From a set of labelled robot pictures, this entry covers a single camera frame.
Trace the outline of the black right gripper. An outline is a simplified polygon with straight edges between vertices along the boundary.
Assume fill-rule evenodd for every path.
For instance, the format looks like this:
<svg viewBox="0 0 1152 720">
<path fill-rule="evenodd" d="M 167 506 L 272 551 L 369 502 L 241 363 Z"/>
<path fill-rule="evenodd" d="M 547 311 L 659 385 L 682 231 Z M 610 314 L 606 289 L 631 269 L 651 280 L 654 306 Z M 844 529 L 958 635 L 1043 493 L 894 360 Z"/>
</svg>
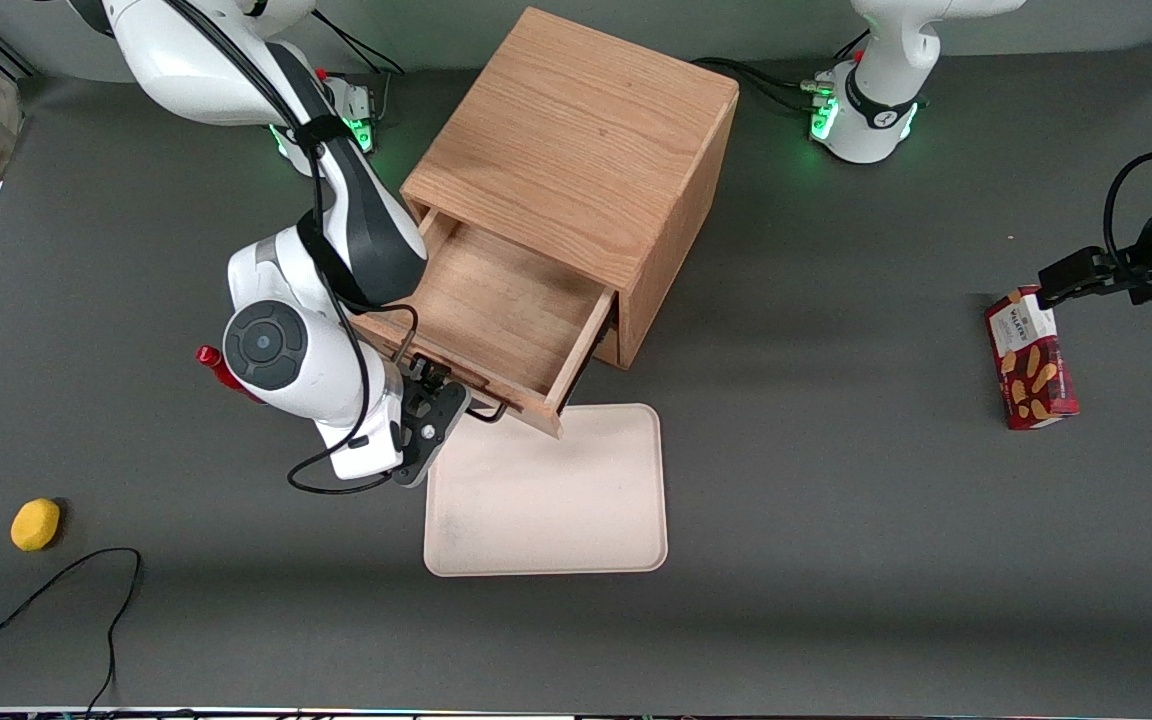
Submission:
<svg viewBox="0 0 1152 720">
<path fill-rule="evenodd" d="M 442 448 L 442 430 L 435 427 L 435 400 L 453 382 L 450 369 L 430 357 L 412 357 L 402 379 L 402 402 L 399 411 L 401 457 L 396 471 L 426 471 L 435 454 Z"/>
</svg>

